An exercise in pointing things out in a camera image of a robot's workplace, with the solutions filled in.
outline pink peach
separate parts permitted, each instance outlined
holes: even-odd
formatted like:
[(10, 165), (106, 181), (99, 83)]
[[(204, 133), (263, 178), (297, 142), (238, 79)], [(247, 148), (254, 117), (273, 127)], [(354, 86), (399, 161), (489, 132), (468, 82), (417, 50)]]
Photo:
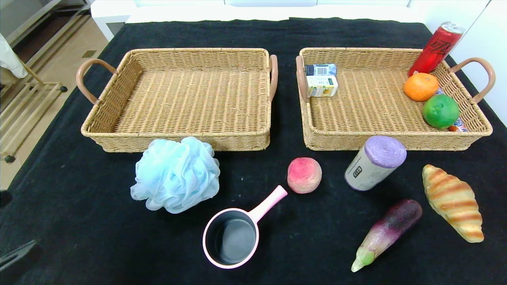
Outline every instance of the pink peach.
[(317, 188), (322, 179), (322, 168), (309, 157), (298, 157), (288, 166), (287, 183), (296, 193), (310, 193)]

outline purple cap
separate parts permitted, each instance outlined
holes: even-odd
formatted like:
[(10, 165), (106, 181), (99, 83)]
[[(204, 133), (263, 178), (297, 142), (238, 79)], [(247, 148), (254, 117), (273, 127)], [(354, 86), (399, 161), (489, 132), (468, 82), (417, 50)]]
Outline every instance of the purple cap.
[(366, 140), (366, 156), (383, 168), (396, 168), (407, 158), (405, 146), (390, 136), (375, 135)]

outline black tablecloth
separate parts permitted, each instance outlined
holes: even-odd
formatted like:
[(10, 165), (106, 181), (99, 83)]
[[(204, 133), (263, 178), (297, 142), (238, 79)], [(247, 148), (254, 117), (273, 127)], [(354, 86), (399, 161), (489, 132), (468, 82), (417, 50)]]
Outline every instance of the black tablecloth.
[[(126, 24), (100, 58), (117, 66), (136, 48), (256, 47), (276, 54), (279, 83), (271, 144), (259, 152), (219, 152), (220, 191), (172, 215), (130, 197), (141, 154), (106, 153), (80, 134), (91, 109), (74, 90), (9, 188), (0, 209), (0, 251), (35, 239), (38, 261), (19, 284), (506, 284), (507, 131), (480, 103), (493, 134), (462, 152), (408, 152), (406, 162), (374, 189), (350, 189), (343, 173), (356, 152), (314, 152), (302, 136), (295, 57), (304, 47), (422, 48), (422, 24), (342, 19), (203, 21)], [(100, 94), (110, 78), (94, 66), (85, 83)], [(476, 89), (461, 77), (467, 89)], [(208, 220), (228, 207), (252, 209), (278, 184), (295, 157), (322, 166), (319, 188), (290, 192), (260, 221), (260, 243), (244, 266), (222, 270), (202, 250)], [(421, 170), (430, 163), (475, 190), (485, 240), (470, 244), (424, 196)], [(372, 265), (350, 271), (370, 227), (401, 198), (422, 205), (419, 223)]]

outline green lime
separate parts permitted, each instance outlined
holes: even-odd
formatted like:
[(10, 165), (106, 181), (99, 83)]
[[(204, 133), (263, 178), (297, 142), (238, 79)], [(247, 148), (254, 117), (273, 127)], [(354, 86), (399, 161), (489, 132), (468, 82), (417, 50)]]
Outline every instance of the green lime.
[(422, 115), (432, 127), (448, 128), (459, 117), (458, 103), (446, 94), (434, 95), (424, 104)]

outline eggplant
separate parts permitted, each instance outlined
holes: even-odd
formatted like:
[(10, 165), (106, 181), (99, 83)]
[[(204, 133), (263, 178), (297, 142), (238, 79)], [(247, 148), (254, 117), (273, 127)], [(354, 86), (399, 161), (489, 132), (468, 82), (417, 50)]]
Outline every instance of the eggplant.
[(410, 229), (422, 216), (421, 205), (404, 199), (392, 206), (385, 216), (370, 229), (361, 246), (357, 249), (352, 272), (371, 264), (398, 238)]

